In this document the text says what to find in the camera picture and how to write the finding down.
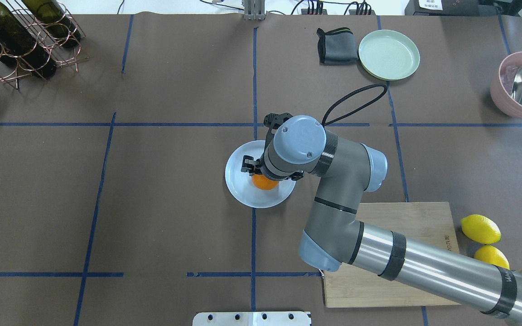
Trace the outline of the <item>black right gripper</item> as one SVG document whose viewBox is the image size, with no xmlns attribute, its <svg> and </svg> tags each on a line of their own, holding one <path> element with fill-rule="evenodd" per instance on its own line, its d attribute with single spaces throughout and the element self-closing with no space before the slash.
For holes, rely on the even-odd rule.
<svg viewBox="0 0 522 326">
<path fill-rule="evenodd" d="M 244 155 L 241 161 L 242 173 L 248 173 L 248 175 L 263 175 L 267 179 L 280 182 L 282 180 L 292 180 L 296 182 L 304 177 L 305 173 L 300 170 L 295 171 L 288 176 L 276 175 L 275 173 L 269 171 L 269 168 L 267 167 L 264 159 L 265 154 L 268 151 L 267 149 L 271 141 L 274 139 L 276 130 L 278 130 L 287 120 L 291 119 L 292 117 L 293 115 L 290 113 L 270 113 L 267 114 L 267 116 L 265 116 L 263 124 L 265 127 L 268 128 L 268 131 L 265 138 L 263 154 L 261 155 L 261 157 L 259 157 L 259 159 L 253 159 L 252 156 Z"/>
</svg>

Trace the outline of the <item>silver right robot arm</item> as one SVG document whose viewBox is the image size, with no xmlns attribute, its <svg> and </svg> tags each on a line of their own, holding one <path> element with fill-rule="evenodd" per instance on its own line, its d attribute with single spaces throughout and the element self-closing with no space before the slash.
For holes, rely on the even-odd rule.
<svg viewBox="0 0 522 326">
<path fill-rule="evenodd" d="M 271 113 L 263 124 L 263 152 L 258 159 L 243 158 L 243 173 L 275 181 L 296 181 L 304 173 L 320 178 L 299 246 L 308 265 L 336 272 L 349 264 L 522 326 L 522 269 L 487 264 L 356 220 L 364 192 L 379 189 L 386 177 L 383 153 L 339 138 L 307 115 Z"/>
</svg>

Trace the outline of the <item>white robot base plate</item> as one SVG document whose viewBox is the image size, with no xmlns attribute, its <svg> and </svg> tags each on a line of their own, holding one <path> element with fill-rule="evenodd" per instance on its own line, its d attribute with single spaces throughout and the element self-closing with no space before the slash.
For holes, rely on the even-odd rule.
<svg viewBox="0 0 522 326">
<path fill-rule="evenodd" d="M 310 313 L 302 311 L 202 312 L 193 326 L 311 326 Z"/>
</svg>

